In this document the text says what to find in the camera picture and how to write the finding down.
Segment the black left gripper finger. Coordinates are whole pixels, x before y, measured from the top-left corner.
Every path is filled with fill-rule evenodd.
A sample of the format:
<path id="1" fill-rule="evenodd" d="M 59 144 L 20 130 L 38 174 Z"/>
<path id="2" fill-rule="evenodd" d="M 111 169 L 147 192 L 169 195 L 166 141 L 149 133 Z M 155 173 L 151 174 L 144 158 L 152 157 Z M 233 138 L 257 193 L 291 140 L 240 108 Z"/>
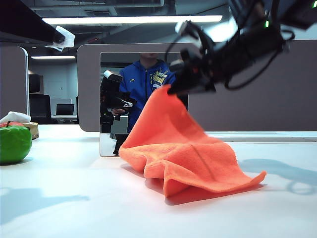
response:
<path id="1" fill-rule="evenodd" d="M 61 26 L 44 22 L 20 0 L 0 2 L 0 42 L 17 46 L 40 46 L 62 51 L 74 47 L 75 35 Z"/>

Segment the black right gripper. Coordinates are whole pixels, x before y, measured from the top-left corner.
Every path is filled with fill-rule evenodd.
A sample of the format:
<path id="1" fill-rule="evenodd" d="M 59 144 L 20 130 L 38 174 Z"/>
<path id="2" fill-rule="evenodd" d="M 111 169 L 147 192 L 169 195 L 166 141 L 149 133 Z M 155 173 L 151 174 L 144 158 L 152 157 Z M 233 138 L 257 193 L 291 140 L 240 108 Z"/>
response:
<path id="1" fill-rule="evenodd" d="M 180 51 L 175 81 L 168 89 L 169 95 L 215 93 L 215 85 L 229 89 L 232 77 L 238 73 L 238 45 L 217 44 L 211 49 L 201 49 L 196 54 L 190 49 Z"/>

